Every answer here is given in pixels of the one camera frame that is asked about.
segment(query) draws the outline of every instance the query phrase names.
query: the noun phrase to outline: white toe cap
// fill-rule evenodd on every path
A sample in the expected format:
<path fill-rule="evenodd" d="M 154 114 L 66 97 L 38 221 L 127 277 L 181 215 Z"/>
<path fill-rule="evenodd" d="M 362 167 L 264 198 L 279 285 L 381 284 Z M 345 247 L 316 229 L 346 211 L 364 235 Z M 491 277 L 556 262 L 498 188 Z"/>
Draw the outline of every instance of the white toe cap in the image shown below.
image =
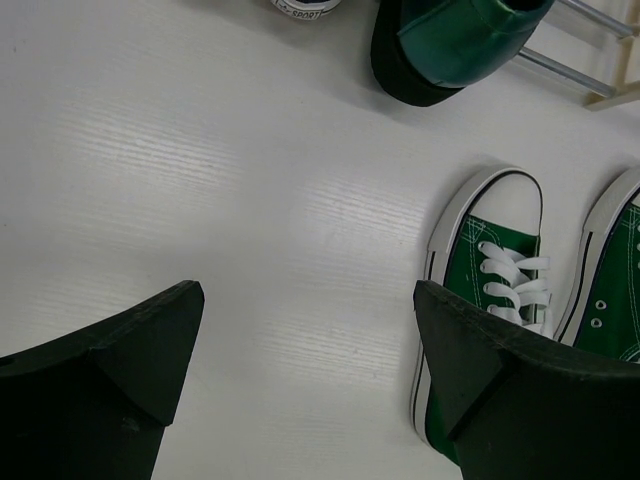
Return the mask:
<path fill-rule="evenodd" d="M 487 188 L 471 215 L 528 235 L 540 235 L 542 192 L 531 177 L 510 173 Z"/>

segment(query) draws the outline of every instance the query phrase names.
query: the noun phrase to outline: black shoe sole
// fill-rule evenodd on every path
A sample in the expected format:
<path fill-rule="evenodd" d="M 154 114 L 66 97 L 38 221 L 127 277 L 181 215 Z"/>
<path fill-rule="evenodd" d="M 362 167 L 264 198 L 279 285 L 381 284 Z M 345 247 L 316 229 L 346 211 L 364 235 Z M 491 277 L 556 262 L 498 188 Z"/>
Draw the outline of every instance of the black shoe sole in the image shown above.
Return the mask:
<path fill-rule="evenodd" d="M 416 107 L 429 107 L 455 95 L 462 88 L 438 87 L 425 80 L 405 57 L 398 30 L 402 0 L 380 0 L 371 41 L 373 75 L 392 97 Z"/>

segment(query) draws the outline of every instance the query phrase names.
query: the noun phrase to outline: white rubber sole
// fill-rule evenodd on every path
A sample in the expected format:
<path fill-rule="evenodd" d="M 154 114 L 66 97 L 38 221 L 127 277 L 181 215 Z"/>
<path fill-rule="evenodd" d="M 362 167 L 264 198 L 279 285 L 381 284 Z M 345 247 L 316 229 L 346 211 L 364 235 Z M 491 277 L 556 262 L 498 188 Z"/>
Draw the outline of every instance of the white rubber sole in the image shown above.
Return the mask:
<path fill-rule="evenodd" d="M 640 168 L 632 168 L 620 175 L 607 188 L 589 212 L 580 239 L 578 268 L 569 304 L 555 333 L 555 338 L 559 342 L 570 346 L 575 344 L 589 301 L 591 285 L 597 274 L 609 234 L 624 208 L 638 193 L 640 193 Z"/>
<path fill-rule="evenodd" d="M 449 258 L 465 216 L 471 211 L 480 196 L 493 182 L 505 175 L 521 174 L 530 177 L 524 170 L 507 165 L 487 167 L 469 179 L 455 194 L 442 213 L 429 241 L 427 261 L 423 278 L 442 285 L 447 274 Z M 431 389 L 431 375 L 424 356 L 422 342 L 418 349 L 418 362 L 411 391 L 410 415 L 418 436 L 431 446 L 427 438 L 425 420 Z"/>

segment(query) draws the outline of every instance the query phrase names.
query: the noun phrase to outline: printed label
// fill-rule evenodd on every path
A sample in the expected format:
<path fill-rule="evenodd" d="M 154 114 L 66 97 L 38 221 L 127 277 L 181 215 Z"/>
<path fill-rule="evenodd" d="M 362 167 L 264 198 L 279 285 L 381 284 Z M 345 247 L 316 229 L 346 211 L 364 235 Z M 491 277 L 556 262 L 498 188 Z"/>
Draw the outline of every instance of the printed label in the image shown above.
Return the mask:
<path fill-rule="evenodd" d="M 323 10 L 301 10 L 286 0 L 271 0 L 278 9 L 290 17 L 297 18 L 299 20 L 315 20 L 316 18 L 320 18 Z"/>

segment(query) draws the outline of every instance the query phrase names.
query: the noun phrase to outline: green canvas fabric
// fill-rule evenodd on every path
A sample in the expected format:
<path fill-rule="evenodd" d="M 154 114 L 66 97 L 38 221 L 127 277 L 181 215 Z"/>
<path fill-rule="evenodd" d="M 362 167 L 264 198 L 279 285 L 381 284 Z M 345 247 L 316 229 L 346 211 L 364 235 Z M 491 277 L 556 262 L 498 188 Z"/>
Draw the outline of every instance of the green canvas fabric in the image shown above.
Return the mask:
<path fill-rule="evenodd" d="M 478 243 L 482 241 L 515 250 L 526 257 L 535 257 L 539 252 L 540 237 L 516 232 L 470 215 L 465 218 L 460 228 L 449 259 L 444 286 L 483 310 L 490 305 L 512 307 L 509 300 L 486 295 L 483 291 L 483 286 L 488 282 L 506 283 L 506 281 L 498 275 L 480 272 L 480 264 L 486 259 L 478 250 Z M 640 251 L 636 250 L 636 253 L 640 257 Z M 433 388 L 429 394 L 426 431 L 433 447 L 457 464 L 455 448 L 453 442 L 446 438 L 437 392 Z"/>
<path fill-rule="evenodd" d="M 575 347 L 627 362 L 640 360 L 639 229 L 640 208 L 629 205 L 600 259 Z"/>

